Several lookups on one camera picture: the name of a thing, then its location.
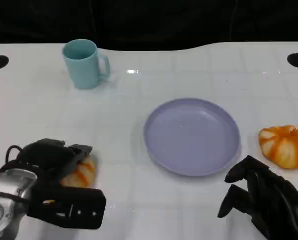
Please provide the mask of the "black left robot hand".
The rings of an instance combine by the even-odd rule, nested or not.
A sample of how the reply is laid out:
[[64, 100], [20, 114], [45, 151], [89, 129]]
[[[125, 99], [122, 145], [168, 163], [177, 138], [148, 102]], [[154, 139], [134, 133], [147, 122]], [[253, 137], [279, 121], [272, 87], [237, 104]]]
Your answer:
[[66, 146], [62, 140], [44, 138], [25, 146], [16, 161], [42, 170], [48, 179], [64, 187], [87, 188], [94, 183], [92, 147]]

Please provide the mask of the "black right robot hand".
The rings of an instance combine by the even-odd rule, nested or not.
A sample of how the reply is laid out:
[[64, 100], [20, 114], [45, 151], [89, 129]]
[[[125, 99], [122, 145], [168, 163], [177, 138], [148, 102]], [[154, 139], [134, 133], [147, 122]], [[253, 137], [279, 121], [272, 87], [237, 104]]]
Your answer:
[[224, 181], [231, 186], [218, 218], [236, 209], [250, 215], [268, 240], [298, 240], [298, 191], [291, 182], [250, 155], [234, 165]]

